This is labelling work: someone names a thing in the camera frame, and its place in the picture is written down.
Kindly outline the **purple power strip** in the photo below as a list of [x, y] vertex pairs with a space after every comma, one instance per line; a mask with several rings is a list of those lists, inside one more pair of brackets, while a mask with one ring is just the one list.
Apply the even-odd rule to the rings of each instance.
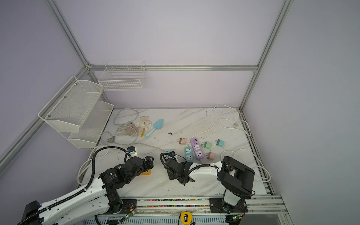
[[192, 138], [190, 140], [191, 147], [193, 149], [193, 153], [195, 155], [195, 158], [197, 160], [203, 160], [204, 159], [204, 153], [201, 147], [201, 143], [197, 138]]

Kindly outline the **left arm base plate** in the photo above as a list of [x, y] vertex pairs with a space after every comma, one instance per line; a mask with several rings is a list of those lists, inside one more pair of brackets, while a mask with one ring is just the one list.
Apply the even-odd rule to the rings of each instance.
[[117, 203], [114, 206], [112, 210], [112, 214], [126, 215], [131, 211], [134, 211], [136, 207], [137, 207], [136, 199], [122, 199], [120, 203]]

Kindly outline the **orange power strip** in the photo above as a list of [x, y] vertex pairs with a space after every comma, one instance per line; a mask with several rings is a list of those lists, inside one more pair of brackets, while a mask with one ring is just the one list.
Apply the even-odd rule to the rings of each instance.
[[150, 175], [151, 172], [152, 172], [151, 170], [148, 170], [148, 171], [146, 171], [146, 172], [141, 173], [141, 176]]

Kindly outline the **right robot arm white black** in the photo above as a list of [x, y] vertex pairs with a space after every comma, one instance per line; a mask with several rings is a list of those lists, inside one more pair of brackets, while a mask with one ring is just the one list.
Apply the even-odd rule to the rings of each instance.
[[225, 188], [222, 205], [234, 208], [240, 200], [251, 199], [255, 171], [232, 157], [224, 157], [222, 161], [212, 164], [179, 162], [170, 153], [161, 153], [160, 162], [168, 173], [170, 180], [177, 180], [186, 186], [189, 182], [201, 180], [217, 180]]

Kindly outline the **pink plug adapter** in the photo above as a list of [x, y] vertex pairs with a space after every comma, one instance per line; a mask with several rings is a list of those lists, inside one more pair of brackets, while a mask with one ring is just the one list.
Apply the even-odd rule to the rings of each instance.
[[214, 161], [216, 158], [216, 154], [212, 153], [212, 152], [208, 152], [208, 153], [206, 153], [206, 157], [207, 157], [207, 159]]
[[180, 145], [185, 145], [186, 143], [187, 143], [187, 140], [185, 138], [180, 138], [180, 140], [179, 140]]

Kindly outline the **teal plug adapter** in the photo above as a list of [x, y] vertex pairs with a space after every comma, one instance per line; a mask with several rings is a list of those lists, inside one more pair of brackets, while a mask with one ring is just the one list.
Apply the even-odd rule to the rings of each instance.
[[221, 140], [221, 139], [218, 139], [217, 142], [216, 142], [216, 146], [219, 146], [221, 148], [223, 148], [225, 145], [225, 141]]

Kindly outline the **teal power strip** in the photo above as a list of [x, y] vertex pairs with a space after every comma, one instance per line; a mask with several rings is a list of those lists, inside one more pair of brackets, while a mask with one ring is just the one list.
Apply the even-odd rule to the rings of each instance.
[[192, 163], [193, 162], [193, 150], [191, 147], [186, 147], [184, 149], [185, 152], [185, 159], [187, 162]]

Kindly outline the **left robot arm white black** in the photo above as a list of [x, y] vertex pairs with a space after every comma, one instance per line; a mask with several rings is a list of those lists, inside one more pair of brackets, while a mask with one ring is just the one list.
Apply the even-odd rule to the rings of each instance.
[[106, 149], [107, 147], [100, 148], [93, 154], [91, 176], [87, 185], [48, 202], [33, 201], [27, 204], [20, 224], [73, 224], [98, 214], [116, 214], [130, 210], [131, 206], [123, 202], [118, 190], [137, 176], [151, 170], [154, 158], [146, 156], [142, 159], [132, 156], [131, 153], [135, 149], [133, 146], [128, 149], [116, 147], [125, 153], [124, 163], [96, 176], [96, 155]]

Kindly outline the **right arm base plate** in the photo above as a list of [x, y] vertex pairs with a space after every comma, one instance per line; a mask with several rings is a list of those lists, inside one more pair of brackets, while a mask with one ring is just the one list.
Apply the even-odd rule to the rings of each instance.
[[211, 213], [247, 213], [248, 208], [244, 199], [240, 199], [235, 206], [226, 203], [222, 198], [210, 198]]

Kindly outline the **green plug adapter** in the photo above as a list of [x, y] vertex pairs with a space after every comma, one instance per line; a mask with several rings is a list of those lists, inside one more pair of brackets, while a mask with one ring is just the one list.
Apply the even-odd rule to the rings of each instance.
[[212, 143], [206, 141], [206, 142], [203, 144], [203, 147], [204, 147], [205, 149], [207, 149], [207, 150], [210, 150], [211, 147], [212, 147]]

